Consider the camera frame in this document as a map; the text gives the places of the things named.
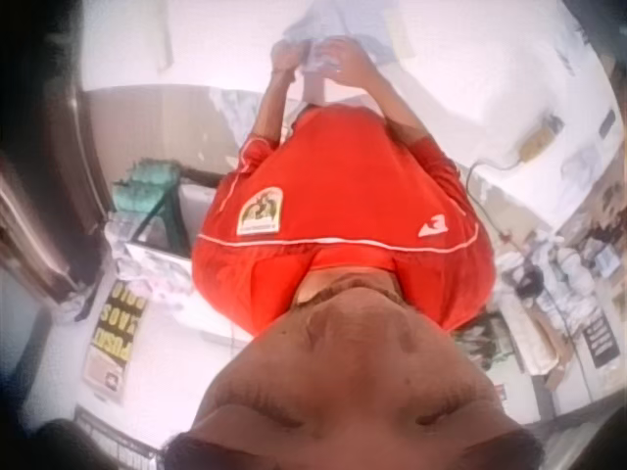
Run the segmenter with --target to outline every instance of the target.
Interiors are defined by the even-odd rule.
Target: white logo
[[[429,237],[431,235],[437,235],[448,231],[449,229],[447,227],[447,222],[444,219],[444,215],[439,213],[431,217],[429,222],[422,225],[420,233],[418,233],[418,238]]]

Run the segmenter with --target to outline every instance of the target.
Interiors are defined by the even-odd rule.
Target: man's hand
[[[270,54],[272,58],[272,72],[288,72],[293,74],[301,64],[309,49],[308,42],[297,44],[282,40],[274,44]]]
[[[315,49],[315,53],[337,63],[337,68],[327,66],[321,73],[341,85],[367,89],[380,77],[376,65],[359,42],[351,37],[330,37]]]

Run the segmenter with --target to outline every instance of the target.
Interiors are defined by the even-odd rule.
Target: sleeve
[[[424,137],[409,146],[410,153],[422,169],[465,212],[474,213],[466,190],[459,181],[459,171],[451,159],[442,152],[432,136]]]
[[[259,135],[250,134],[239,151],[237,167],[228,173],[219,184],[212,208],[219,212],[235,190],[242,178],[248,177],[269,157],[278,147],[278,142],[272,142]]]

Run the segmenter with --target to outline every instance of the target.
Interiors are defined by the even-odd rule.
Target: red shirt
[[[492,248],[435,141],[396,143],[365,108],[308,112],[277,147],[251,136],[220,183],[192,256],[196,287],[259,334],[313,268],[393,271],[405,300],[447,330],[494,283]]]

